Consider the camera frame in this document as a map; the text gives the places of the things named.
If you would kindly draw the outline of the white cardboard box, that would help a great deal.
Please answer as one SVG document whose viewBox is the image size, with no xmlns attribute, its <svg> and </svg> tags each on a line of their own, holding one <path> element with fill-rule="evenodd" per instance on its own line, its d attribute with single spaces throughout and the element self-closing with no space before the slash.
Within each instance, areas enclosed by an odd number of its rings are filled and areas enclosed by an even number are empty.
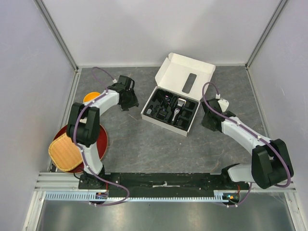
<svg viewBox="0 0 308 231">
<path fill-rule="evenodd" d="M 205 92 L 202 88 L 211 80 L 215 69 L 213 64 L 170 53 L 155 76 L 154 89 L 165 89 L 201 104 Z"/>
</svg>

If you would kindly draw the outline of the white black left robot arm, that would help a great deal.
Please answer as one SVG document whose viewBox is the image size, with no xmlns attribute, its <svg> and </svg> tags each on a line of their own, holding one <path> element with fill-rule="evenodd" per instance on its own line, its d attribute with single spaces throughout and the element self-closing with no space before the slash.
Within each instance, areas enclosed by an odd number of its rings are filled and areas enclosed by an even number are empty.
<svg viewBox="0 0 308 231">
<path fill-rule="evenodd" d="M 108 86 L 103 93 L 85 103 L 73 103 L 66 127 L 66 134 L 80 150 L 85 172 L 91 174 L 89 184 L 95 189 L 105 185 L 105 176 L 100 174 L 103 164 L 99 158 L 97 140 L 100 135 L 100 116 L 118 105 L 128 111 L 138 107 L 134 92 L 135 81 L 120 75 L 117 82 Z"/>
</svg>

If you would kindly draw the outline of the black silver hair clipper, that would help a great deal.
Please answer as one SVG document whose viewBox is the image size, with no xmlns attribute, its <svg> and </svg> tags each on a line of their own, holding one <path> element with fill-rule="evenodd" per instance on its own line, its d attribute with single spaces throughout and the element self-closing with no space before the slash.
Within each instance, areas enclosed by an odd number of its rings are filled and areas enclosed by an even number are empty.
<svg viewBox="0 0 308 231">
<path fill-rule="evenodd" d="M 181 109 L 184 107 L 184 105 L 186 104 L 186 100 L 182 99 L 182 98 L 178 98 L 178 101 L 176 103 L 174 112 L 173 112 L 173 116 L 172 116 L 172 122 L 175 121 L 177 115 L 180 113 Z"/>
</svg>

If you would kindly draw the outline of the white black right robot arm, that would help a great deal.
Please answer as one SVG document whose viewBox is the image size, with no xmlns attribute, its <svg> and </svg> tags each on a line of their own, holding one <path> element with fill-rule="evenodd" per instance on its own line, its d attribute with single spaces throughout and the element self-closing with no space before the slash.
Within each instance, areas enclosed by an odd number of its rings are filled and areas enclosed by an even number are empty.
<svg viewBox="0 0 308 231">
<path fill-rule="evenodd" d="M 245 125 L 227 110 L 223 99 L 202 102 L 205 115 L 202 126 L 219 131 L 244 147 L 251 155 L 250 164 L 234 164 L 222 169 L 221 186 L 232 189 L 238 182 L 256 183 L 260 188 L 271 186 L 286 188 L 294 175 L 287 146 L 281 139 L 270 139 Z"/>
</svg>

